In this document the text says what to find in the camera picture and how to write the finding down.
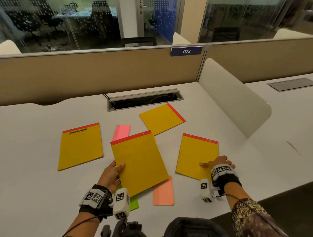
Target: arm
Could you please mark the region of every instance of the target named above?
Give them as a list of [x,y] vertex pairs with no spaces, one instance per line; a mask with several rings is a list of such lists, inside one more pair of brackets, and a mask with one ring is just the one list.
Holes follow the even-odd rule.
[[[121,184],[121,181],[118,180],[119,179],[118,173],[121,172],[124,169],[124,167],[125,163],[122,163],[119,167],[116,167],[116,163],[115,161],[113,161],[107,168],[105,168],[97,184],[106,187],[108,190],[110,190],[112,194],[115,193],[116,187]],[[74,222],[69,227],[69,229],[71,229],[78,223],[92,217],[94,217],[94,215],[91,213],[80,212],[75,218]],[[91,219],[78,225],[69,233],[67,233],[65,236],[94,237],[99,227],[99,224],[100,220],[98,218]]]
[[[219,164],[227,164],[233,169],[236,168],[227,156],[218,156],[214,161],[200,163],[205,169],[212,169]],[[244,189],[236,182],[225,184],[224,191],[232,210],[233,226],[237,237],[288,237],[281,229],[279,229],[273,218],[264,210],[264,208],[244,191]]]

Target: number plate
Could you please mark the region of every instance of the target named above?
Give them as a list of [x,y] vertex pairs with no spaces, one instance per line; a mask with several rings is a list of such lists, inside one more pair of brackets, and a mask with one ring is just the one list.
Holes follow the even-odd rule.
[[171,57],[201,54],[203,46],[171,48]]

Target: green paper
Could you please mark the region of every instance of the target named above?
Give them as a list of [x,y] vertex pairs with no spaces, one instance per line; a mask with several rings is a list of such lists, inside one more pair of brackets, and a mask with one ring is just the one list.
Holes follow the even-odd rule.
[[[119,186],[116,187],[116,190],[119,190],[121,188],[122,188],[122,185],[120,184]],[[135,195],[131,197],[130,204],[129,204],[129,211],[135,210],[137,208],[139,208],[139,205],[138,205],[138,199]]]

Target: blue wall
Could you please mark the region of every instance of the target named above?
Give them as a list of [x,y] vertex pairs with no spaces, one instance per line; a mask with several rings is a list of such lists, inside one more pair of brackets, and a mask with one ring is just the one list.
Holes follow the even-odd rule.
[[173,43],[177,0],[155,0],[156,30]]

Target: pink sticky note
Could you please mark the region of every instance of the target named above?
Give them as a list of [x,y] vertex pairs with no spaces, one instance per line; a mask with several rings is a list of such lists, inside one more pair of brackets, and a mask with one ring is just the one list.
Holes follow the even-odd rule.
[[153,187],[153,205],[174,205],[172,176]]
[[117,125],[115,128],[112,141],[128,137],[130,129],[131,129],[130,125]]

